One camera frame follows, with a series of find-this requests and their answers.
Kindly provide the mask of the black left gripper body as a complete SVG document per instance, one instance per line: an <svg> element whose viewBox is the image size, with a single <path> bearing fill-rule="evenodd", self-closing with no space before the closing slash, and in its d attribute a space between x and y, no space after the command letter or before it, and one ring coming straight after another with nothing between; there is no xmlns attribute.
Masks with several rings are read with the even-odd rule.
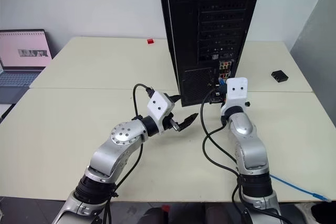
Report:
<svg viewBox="0 0 336 224"><path fill-rule="evenodd" d="M171 96L169 96L168 94L165 95L172 103L174 103L172 100L171 100ZM177 122L174 121L173 119L173 116L174 114L172 112L170 112L167 116L164 117L163 119L163 127L165 130L168 130L168 129L175 129L176 131L179 132L179 125Z"/></svg>

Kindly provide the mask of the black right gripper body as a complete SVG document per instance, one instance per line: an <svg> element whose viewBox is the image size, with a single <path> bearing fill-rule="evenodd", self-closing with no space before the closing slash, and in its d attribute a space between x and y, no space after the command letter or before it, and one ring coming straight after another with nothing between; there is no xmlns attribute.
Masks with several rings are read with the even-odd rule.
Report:
<svg viewBox="0 0 336 224"><path fill-rule="evenodd" d="M226 104L227 97L226 93L219 93L218 91L213 91L212 94L209 95L209 104ZM246 100L246 98L229 98L228 106L250 106L250 102Z"/></svg>

